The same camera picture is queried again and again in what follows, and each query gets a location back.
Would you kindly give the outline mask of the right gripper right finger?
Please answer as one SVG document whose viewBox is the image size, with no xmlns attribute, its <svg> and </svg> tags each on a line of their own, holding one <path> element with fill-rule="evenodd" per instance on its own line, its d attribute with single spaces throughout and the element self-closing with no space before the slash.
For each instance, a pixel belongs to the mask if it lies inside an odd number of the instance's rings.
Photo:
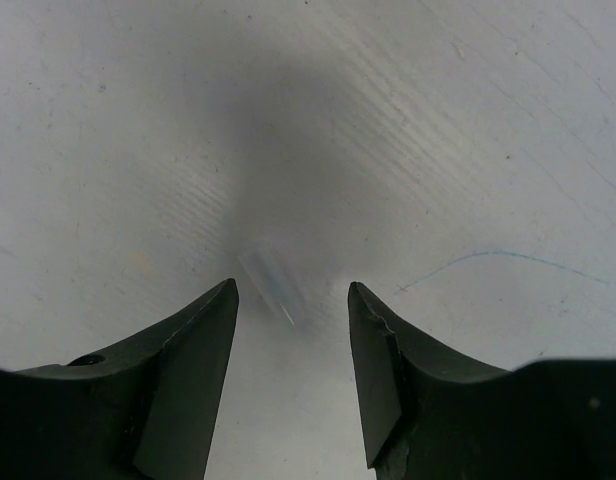
<svg viewBox="0 0 616 480">
<path fill-rule="evenodd" d="M 616 359 L 506 371 L 348 291 L 366 462 L 380 479 L 616 479 Z"/>
</svg>

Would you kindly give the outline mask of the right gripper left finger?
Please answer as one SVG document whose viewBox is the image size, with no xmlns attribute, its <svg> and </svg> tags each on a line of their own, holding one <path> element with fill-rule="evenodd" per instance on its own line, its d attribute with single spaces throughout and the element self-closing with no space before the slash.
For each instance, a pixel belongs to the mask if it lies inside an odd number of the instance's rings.
<svg viewBox="0 0 616 480">
<path fill-rule="evenodd" d="M 238 289 L 72 362 L 0 368 L 0 479 L 201 479 L 229 363 Z"/>
</svg>

